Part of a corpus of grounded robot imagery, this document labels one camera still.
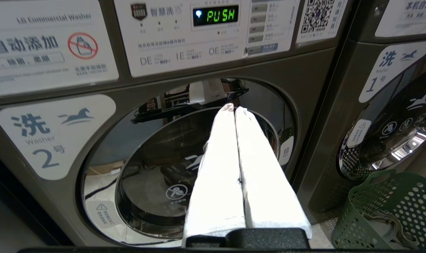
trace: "horse logo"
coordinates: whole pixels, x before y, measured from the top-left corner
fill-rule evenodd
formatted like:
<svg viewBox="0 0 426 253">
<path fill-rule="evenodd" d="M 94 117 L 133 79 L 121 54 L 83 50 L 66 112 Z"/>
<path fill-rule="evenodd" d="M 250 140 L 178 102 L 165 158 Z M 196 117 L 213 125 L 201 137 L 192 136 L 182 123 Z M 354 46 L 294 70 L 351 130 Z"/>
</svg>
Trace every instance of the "horse logo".
<svg viewBox="0 0 426 253">
<path fill-rule="evenodd" d="M 403 53 L 402 55 L 404 56 L 404 57 L 402 57 L 401 59 L 400 59 L 400 61 L 409 61 L 409 60 L 411 60 L 411 59 L 414 59 L 414 54 L 415 53 L 417 53 L 418 51 L 417 50 L 415 50 L 415 51 L 413 51 L 413 52 L 411 52 L 411 53 Z"/>
<path fill-rule="evenodd" d="M 88 116 L 87 113 L 89 112 L 90 111 L 87 108 L 82 108 L 80 109 L 80 111 L 78 111 L 78 114 L 74 114 L 74 115 L 62 114 L 62 115 L 58 115 L 57 117 L 67 117 L 66 120 L 62 122 L 62 125 L 74 125 L 74 124 L 83 123 L 83 122 L 90 122 L 91 119 L 94 117 Z"/>
<path fill-rule="evenodd" d="M 407 106 L 406 109 L 410 111 L 416 108 L 423 107 L 422 104 L 426 104 L 425 100 L 426 100 L 426 94 L 422 97 L 422 99 L 410 99 L 410 102 L 413 102 L 413 103 Z"/>
</svg>

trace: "washing machine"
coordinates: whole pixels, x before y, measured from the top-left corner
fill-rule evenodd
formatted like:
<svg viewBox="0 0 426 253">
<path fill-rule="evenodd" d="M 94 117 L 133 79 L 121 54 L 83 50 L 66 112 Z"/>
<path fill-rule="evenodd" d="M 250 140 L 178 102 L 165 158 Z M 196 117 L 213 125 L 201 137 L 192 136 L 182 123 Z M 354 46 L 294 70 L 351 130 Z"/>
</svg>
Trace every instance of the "washing machine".
<svg viewBox="0 0 426 253">
<path fill-rule="evenodd" d="M 404 171 L 426 144 L 426 1 L 354 6 L 294 180 L 311 222 L 336 216 L 374 171 Z"/>
<path fill-rule="evenodd" d="M 0 160 L 75 245 L 180 246 L 223 104 L 291 177 L 350 3 L 0 1 Z"/>
</svg>

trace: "sticker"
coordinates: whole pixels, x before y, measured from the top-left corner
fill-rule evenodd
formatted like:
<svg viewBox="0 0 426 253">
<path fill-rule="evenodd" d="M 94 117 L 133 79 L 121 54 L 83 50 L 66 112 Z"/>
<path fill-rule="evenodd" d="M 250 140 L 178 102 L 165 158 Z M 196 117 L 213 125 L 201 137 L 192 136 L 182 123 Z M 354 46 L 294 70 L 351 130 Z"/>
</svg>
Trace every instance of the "sticker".
<svg viewBox="0 0 426 253">
<path fill-rule="evenodd" d="M 111 201 L 91 201 L 86 203 L 91 220 L 100 228 L 109 228 L 123 221 L 116 212 L 115 203 Z"/>
<path fill-rule="evenodd" d="M 421 122 L 424 121 L 426 114 L 423 113 L 421 114 L 415 121 L 414 121 L 414 126 L 417 127 Z"/>
<path fill-rule="evenodd" d="M 390 0 L 376 37 L 399 37 L 426 33 L 426 1 Z"/>
<path fill-rule="evenodd" d="M 186 196 L 188 188 L 183 184 L 175 184 L 166 190 L 166 197 L 170 200 L 178 200 Z"/>
<path fill-rule="evenodd" d="M 401 126 L 399 127 L 399 131 L 405 131 L 411 125 L 411 123 L 413 123 L 412 117 L 404 120 L 404 122 L 402 122 Z"/>
<path fill-rule="evenodd" d="M 426 54 L 426 41 L 386 47 L 372 67 L 358 101 L 369 101 L 392 79 Z"/>
<path fill-rule="evenodd" d="M 110 97 L 93 95 L 6 108 L 0 125 L 38 176 L 58 180 L 115 111 Z"/>
<path fill-rule="evenodd" d="M 385 125 L 385 127 L 383 127 L 382 129 L 382 135 L 386 136 L 392 132 L 394 132 L 394 130 L 396 130 L 396 127 L 398 126 L 398 123 L 395 121 L 392 121 L 388 124 Z"/>
<path fill-rule="evenodd" d="M 0 1 L 0 96 L 118 77 L 98 0 Z"/>
<path fill-rule="evenodd" d="M 306 0 L 296 43 L 335 38 L 348 0 Z"/>
<path fill-rule="evenodd" d="M 293 152 L 294 142 L 295 142 L 295 137 L 291 136 L 280 146 L 280 156 L 279 156 L 280 165 L 285 165 L 290 160 L 291 153 Z"/>
<path fill-rule="evenodd" d="M 358 120 L 356 124 L 354 125 L 354 128 L 351 134 L 349 135 L 348 142 L 346 143 L 346 145 L 349 148 L 353 148 L 357 146 L 358 144 L 360 144 L 363 141 L 364 136 L 366 135 L 370 126 L 371 126 L 370 120 L 365 120 L 365 119 Z"/>
<path fill-rule="evenodd" d="M 115 0 L 133 77 L 290 49 L 300 0 Z"/>
</svg>

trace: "digital display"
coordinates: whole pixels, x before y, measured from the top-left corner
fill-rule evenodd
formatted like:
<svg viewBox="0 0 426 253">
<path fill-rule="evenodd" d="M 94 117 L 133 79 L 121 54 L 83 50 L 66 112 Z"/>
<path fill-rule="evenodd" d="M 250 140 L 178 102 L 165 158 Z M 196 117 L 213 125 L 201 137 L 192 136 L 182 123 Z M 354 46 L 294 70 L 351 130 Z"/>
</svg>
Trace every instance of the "digital display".
<svg viewBox="0 0 426 253">
<path fill-rule="evenodd" d="M 193 9 L 193 24 L 195 27 L 237 21 L 238 5 Z"/>
</svg>

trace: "qr code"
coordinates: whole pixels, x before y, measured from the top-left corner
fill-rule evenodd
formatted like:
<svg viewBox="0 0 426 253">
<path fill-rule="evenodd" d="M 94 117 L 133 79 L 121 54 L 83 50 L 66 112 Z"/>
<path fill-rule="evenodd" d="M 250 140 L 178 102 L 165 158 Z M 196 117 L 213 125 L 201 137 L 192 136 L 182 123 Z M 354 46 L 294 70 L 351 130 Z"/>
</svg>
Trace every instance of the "qr code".
<svg viewBox="0 0 426 253">
<path fill-rule="evenodd" d="M 301 33 L 325 30 L 334 2 L 335 0 L 307 0 Z"/>
</svg>

